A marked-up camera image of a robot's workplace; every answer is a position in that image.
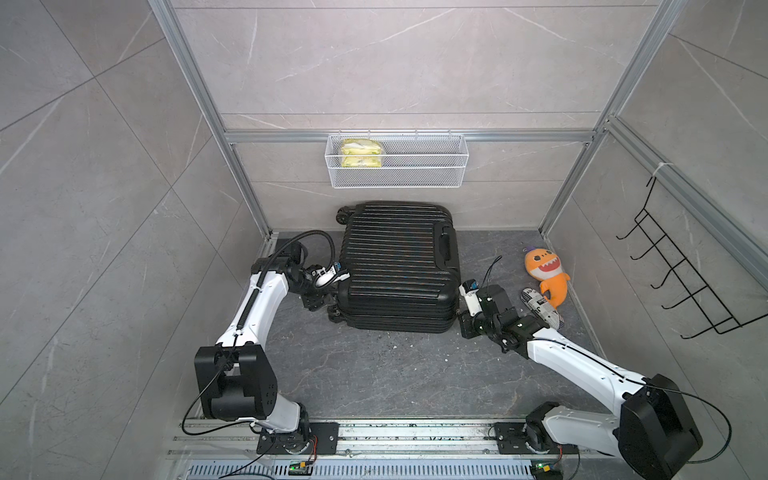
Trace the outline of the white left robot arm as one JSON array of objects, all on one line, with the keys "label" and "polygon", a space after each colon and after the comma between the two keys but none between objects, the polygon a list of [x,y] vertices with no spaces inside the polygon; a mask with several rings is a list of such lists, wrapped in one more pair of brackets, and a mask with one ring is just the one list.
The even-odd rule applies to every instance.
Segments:
[{"label": "white left robot arm", "polygon": [[268,435],[269,444],[284,452],[298,454],[319,446],[306,407],[279,392],[266,343],[288,295],[301,297],[309,310],[324,305],[331,287],[344,275],[335,257],[330,234],[310,230],[277,243],[271,255],[252,264],[248,289],[229,326],[194,357],[199,393],[191,406],[223,424],[190,430],[182,422],[184,434],[203,436],[247,425]]}]

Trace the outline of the black ribbed hard-shell suitcase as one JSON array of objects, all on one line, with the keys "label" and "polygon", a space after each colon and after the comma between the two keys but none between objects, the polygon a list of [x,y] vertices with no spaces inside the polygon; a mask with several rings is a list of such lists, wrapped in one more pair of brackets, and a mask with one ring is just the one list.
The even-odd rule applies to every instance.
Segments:
[{"label": "black ribbed hard-shell suitcase", "polygon": [[368,201],[340,208],[345,227],[331,322],[363,330],[440,334],[457,316],[458,238],[440,205]]}]

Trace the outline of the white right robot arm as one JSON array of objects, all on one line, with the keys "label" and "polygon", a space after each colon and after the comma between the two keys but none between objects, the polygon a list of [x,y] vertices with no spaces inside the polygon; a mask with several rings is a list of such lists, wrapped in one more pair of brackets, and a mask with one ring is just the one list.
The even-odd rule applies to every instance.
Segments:
[{"label": "white right robot arm", "polygon": [[644,479],[670,479],[703,445],[701,433],[677,385],[614,365],[575,344],[559,331],[561,316],[532,288],[521,298],[521,316],[499,285],[469,280],[459,287],[465,310],[459,315],[467,339],[485,336],[505,353],[546,366],[599,401],[605,412],[541,404],[527,415],[526,446],[544,454],[559,446],[585,447],[622,458]]}]

